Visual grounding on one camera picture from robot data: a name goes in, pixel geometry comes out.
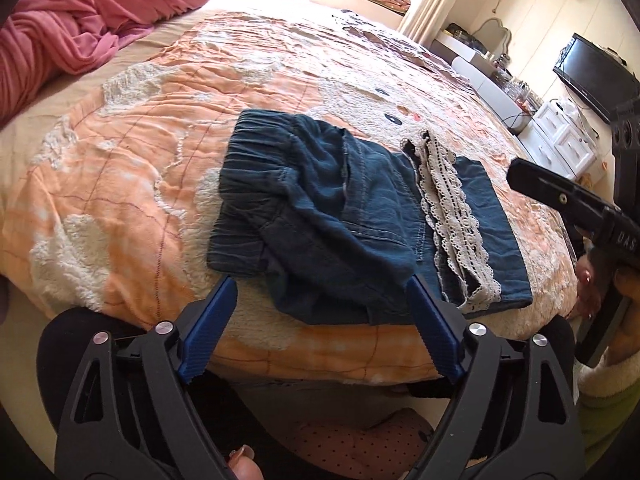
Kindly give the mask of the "right hand, red nails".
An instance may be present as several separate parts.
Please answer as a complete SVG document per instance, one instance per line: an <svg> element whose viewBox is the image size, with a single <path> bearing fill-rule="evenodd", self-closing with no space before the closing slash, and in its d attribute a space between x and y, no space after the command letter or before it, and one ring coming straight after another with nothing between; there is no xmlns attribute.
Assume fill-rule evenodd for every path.
<svg viewBox="0 0 640 480"><path fill-rule="evenodd" d="M583 318L591 318L600 310L601 299L596 285L596 270L587 256L578 260L576 276L575 309ZM620 364L639 352L639 273L620 268L615 273L614 284L624 297L631 300L631 304L606 350L607 366Z"/></svg>

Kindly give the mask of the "left hand, red nails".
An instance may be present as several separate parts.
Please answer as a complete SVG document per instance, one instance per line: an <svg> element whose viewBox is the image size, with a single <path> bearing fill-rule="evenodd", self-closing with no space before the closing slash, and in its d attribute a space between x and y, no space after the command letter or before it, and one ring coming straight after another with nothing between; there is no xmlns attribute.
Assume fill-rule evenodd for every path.
<svg viewBox="0 0 640 480"><path fill-rule="evenodd" d="M242 445L230 453L228 467L238 480L262 480L264 475L255 463L255 453L248 445Z"/></svg>

